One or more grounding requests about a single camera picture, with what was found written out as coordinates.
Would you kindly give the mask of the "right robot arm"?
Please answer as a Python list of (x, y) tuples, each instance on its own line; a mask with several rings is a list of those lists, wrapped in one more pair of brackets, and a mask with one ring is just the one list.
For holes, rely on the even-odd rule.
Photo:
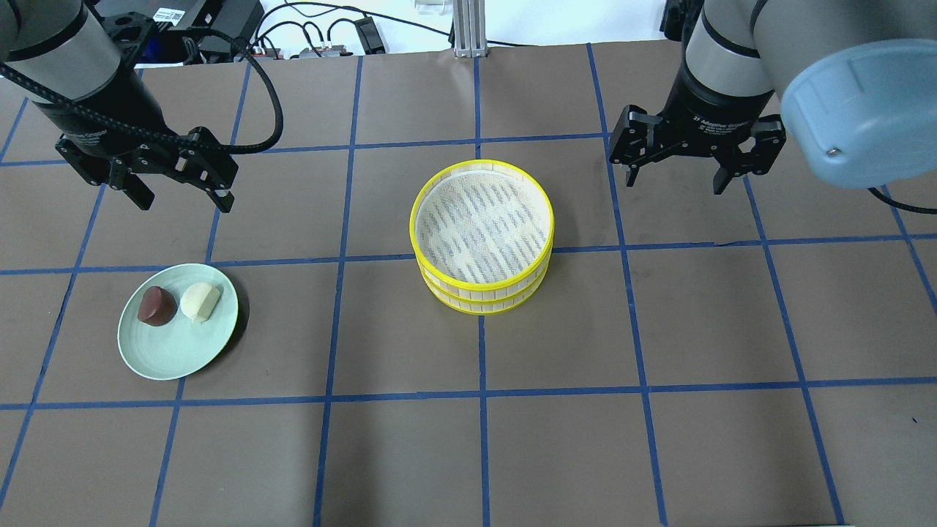
[(608, 159), (628, 171), (712, 157), (715, 194), (794, 139), (810, 170), (876, 189), (935, 170), (933, 1), (668, 1), (682, 62), (659, 113), (626, 106)]

